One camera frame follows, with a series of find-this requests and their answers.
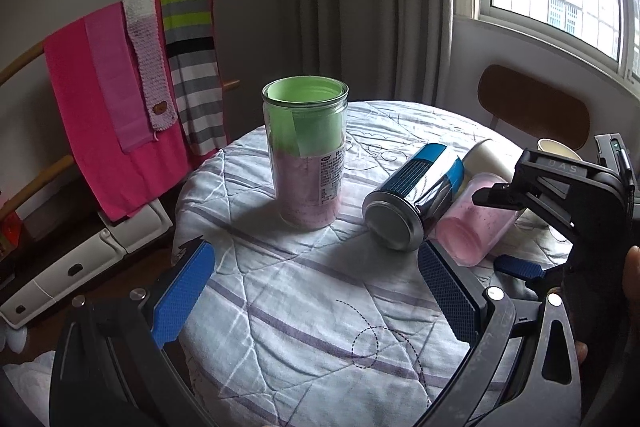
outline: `button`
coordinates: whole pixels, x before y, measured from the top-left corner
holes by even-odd
[[[71,305],[74,308],[82,308],[85,302],[86,298],[84,297],[84,295],[76,295],[73,299],[71,299]]]
[[[167,110],[166,100],[162,100],[162,102],[156,103],[156,105],[154,105],[153,107],[153,110],[154,110],[154,113],[158,115],[166,112]]]

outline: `hand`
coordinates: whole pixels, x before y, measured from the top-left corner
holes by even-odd
[[[631,247],[626,253],[625,268],[622,272],[622,289],[628,301],[631,327],[638,335],[640,331],[640,248],[638,247]],[[587,344],[575,343],[578,364],[584,362],[588,351]]]

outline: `jar label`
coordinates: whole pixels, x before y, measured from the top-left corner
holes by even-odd
[[[338,197],[343,168],[344,146],[320,158],[320,191],[318,194],[318,203],[323,204]]]

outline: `pink plastic bottle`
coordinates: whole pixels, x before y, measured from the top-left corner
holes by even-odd
[[[434,229],[436,240],[460,266],[480,263],[518,216],[515,210],[474,205],[473,193],[494,183],[506,182],[496,174],[476,174]]]

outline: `chair backrest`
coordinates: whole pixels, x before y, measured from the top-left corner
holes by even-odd
[[[587,142],[590,116],[583,102],[526,74],[493,64],[478,84],[480,105],[536,138],[551,138],[578,150]]]

